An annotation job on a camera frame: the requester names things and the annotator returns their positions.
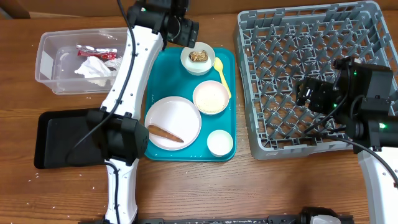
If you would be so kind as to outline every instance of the plastic wrapper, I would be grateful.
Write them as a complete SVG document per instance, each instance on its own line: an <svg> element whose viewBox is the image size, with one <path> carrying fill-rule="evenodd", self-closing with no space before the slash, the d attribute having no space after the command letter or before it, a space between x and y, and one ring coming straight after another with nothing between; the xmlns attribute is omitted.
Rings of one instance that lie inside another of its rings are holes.
<svg viewBox="0 0 398 224"><path fill-rule="evenodd" d="M108 68L114 68L116 70L119 70L119 67L122 64L122 59L123 59L123 57L118 57L118 58L115 58L115 59L112 59L112 60L108 60L104 64Z"/></svg>
<svg viewBox="0 0 398 224"><path fill-rule="evenodd" d="M85 78L114 77L118 74L119 67L115 69L116 70L111 71L101 59L95 56L89 56L87 60L82 63L80 68L75 71L75 73L79 75L84 75ZM88 81L104 87L108 79Z"/></svg>
<svg viewBox="0 0 398 224"><path fill-rule="evenodd" d="M109 59L113 60L116 58L116 54L118 52L117 49L110 49L110 48L94 48L88 45L76 45L76 48L79 50L77 55L79 56L95 56L102 59Z"/></svg>

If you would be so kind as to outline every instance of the red wrapper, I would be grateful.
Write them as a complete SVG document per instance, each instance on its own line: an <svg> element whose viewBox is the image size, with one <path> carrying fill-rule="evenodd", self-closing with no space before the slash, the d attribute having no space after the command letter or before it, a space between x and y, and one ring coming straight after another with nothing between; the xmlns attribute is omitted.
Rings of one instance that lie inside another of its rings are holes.
<svg viewBox="0 0 398 224"><path fill-rule="evenodd" d="M76 45L76 48L79 50L77 55L80 56L95 56L98 58L103 58L103 59L115 59L116 58L116 53L118 52L117 49L96 49L92 46L87 46L87 45Z"/></svg>
<svg viewBox="0 0 398 224"><path fill-rule="evenodd" d="M79 56L95 56L98 58L103 58L103 59L115 59L116 58L116 53L114 52L110 52L110 53L94 53L94 52L85 52L83 50L79 50L79 52L77 53L77 55Z"/></svg>

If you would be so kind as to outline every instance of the plastic container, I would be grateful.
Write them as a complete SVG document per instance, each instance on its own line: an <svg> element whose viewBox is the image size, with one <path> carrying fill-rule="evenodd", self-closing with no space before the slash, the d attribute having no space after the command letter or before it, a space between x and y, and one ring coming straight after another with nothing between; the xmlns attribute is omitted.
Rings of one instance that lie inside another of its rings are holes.
<svg viewBox="0 0 398 224"><path fill-rule="evenodd" d="M127 28L68 30L47 32L40 39L36 57L35 79L47 85L55 94L106 93L114 77L85 78L75 73L87 59L77 56L76 44L96 48L115 48L117 57L126 48ZM99 86L88 80L109 80Z"/></svg>
<svg viewBox="0 0 398 224"><path fill-rule="evenodd" d="M391 67L397 75L397 52L380 7L373 1L244 11L238 15L234 37L250 149L256 159L352 148L341 141L303 136L324 115L295 105L298 80L308 76L333 82L331 63L346 56ZM392 100L389 114L395 116L396 82L387 88ZM325 127L333 129L336 124L331 119ZM316 130L346 137L325 127Z"/></svg>
<svg viewBox="0 0 398 224"><path fill-rule="evenodd" d="M180 62L181 48L168 48L159 53L147 84L145 116L149 108L168 96L180 96L193 101L194 89L203 81L220 82L220 75L211 68L206 75L194 76L187 72ZM236 96L235 58L227 49L214 49L216 57L224 64L224 74L233 96ZM207 137L215 130L224 130L233 138L232 150L224 156L215 157L207 148ZM157 161L207 161L224 162L230 160L236 152L236 98L232 97L225 110L216 115L201 114L201 130L196 140L188 147L167 151L152 142L148 143L145 155Z"/></svg>

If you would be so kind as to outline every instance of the small white bowl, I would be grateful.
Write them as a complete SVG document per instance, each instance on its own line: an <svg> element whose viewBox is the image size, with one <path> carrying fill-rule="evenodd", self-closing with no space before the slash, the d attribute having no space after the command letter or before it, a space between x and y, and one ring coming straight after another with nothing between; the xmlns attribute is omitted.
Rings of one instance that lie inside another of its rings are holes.
<svg viewBox="0 0 398 224"><path fill-rule="evenodd" d="M232 136L223 130L216 130L207 137L207 147L215 157L221 157L231 152L234 146Z"/></svg>
<svg viewBox="0 0 398 224"><path fill-rule="evenodd" d="M192 62L189 58L189 54L193 51L200 52L201 50L205 50L207 52L207 56L209 57L208 60L206 62ZM184 47L181 52L180 59L182 65L189 73L192 75L204 75L212 68L216 59L216 54L214 53L213 48L208 44L196 42L194 48Z"/></svg>
<svg viewBox="0 0 398 224"><path fill-rule="evenodd" d="M200 83L193 91L193 104L207 115L222 112L228 106L229 95L220 82L208 80Z"/></svg>

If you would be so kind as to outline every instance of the black cable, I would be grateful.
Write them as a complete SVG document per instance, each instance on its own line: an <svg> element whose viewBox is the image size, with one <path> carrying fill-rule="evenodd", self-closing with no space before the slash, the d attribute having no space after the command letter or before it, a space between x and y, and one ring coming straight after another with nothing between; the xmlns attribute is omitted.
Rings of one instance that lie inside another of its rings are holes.
<svg viewBox="0 0 398 224"><path fill-rule="evenodd" d="M335 132L339 132L339 131L345 131L346 127L342 127L342 128L335 128L335 129L328 129L326 128L326 130L331 131L333 133Z"/></svg>
<svg viewBox="0 0 398 224"><path fill-rule="evenodd" d="M115 189L114 189L114 209L116 212L116 219L118 221L118 224L120 224L120 217L119 217L119 204L118 204L118 191L119 191L119 171L118 168L116 168L115 165L109 162L104 162L105 165L110 166L113 168L113 173L116 176L115 179Z"/></svg>
<svg viewBox="0 0 398 224"><path fill-rule="evenodd" d="M340 103L335 107L335 109L333 109L328 115L326 115L322 120L316 122L315 124L311 125L309 128L307 128L304 131L304 134L307 134L309 131L311 131L312 129L316 128L318 125L322 124L323 122L325 122L331 115L333 115L334 113L336 113L336 111L344 104L344 102L346 101L347 97L348 97L348 92L349 92L349 80L350 80L350 73L349 73L349 66L347 64L347 76L348 76L348 89L346 94L344 95L343 100L340 101Z"/></svg>
<svg viewBox="0 0 398 224"><path fill-rule="evenodd" d="M354 117L354 107L355 107L355 104L356 104L356 102L358 102L358 100L360 100L360 99L362 99L362 98L365 98L365 95L359 95L359 96L356 96L356 98L354 98L354 100L353 100L353 102L351 103L351 107L349 108L349 118L352 120L353 119L353 117Z"/></svg>
<svg viewBox="0 0 398 224"><path fill-rule="evenodd" d="M320 138L328 138L328 139L332 139L332 140L336 140L336 141L342 141L348 144L352 144L353 146L358 146L360 147L362 150L365 150L366 152L368 152L370 155L374 156L385 168L386 170L390 173L391 177L394 179L394 182L396 183L396 185L398 185L398 177L396 176L395 172L391 169L391 167L384 161L383 158L381 158L377 153L375 153L373 150L366 148L365 146L358 144L356 142L347 140L347 139L343 139L343 138L339 138L336 136L327 136L324 134L308 134L307 136L310 137L320 137Z"/></svg>
<svg viewBox="0 0 398 224"><path fill-rule="evenodd" d="M131 26L130 26L129 21L128 21L128 19L127 19L126 13L124 12L123 5L122 5L122 3L120 2L120 0L117 0L117 1L118 1L119 9L120 9L120 11L121 11L121 13L122 13L122 16L123 16L123 18L124 18L124 21L125 21L126 24L127 24L127 27L128 27L128 29L129 29L130 36L131 36L132 54L131 54L130 67L129 67L129 70L128 70L128 72L127 72L126 79L125 79L125 81L124 81L124 83L123 83L122 89L121 89L121 91L120 91L119 97L118 97L118 99L116 100L115 105L113 106L113 109L111 110L111 112L109 112L109 114L107 115L107 117L105 117L104 120L102 120L99 124L97 124L97 126L95 126L89 133L87 133L84 137L82 137L82 138L75 144L75 146L74 146L71 150L68 151L67 155L65 156L65 163L66 163L66 164L69 164L69 165L71 165L71 166L80 167L80 166L87 166L87 165L89 165L89 164L71 164L71 163L69 162L69 157L70 157L70 155L72 154L72 152L76 149L76 147L77 147L78 145L80 145L88 136L91 136L98 128L100 128L102 125L104 125L104 123L106 123L106 122L112 117L112 115L114 114L114 112L116 111L116 109L118 108L118 106L119 106L119 104L120 104L120 102L121 102L121 100L122 100L123 93L124 93L124 91L126 90L127 84L128 84L128 82L129 82L129 79L130 79L130 76L131 76L132 66L134 65L134 59L135 59L135 57L136 57L136 40L135 40L135 38L134 38L134 33L132 32L132 29L131 29Z"/></svg>

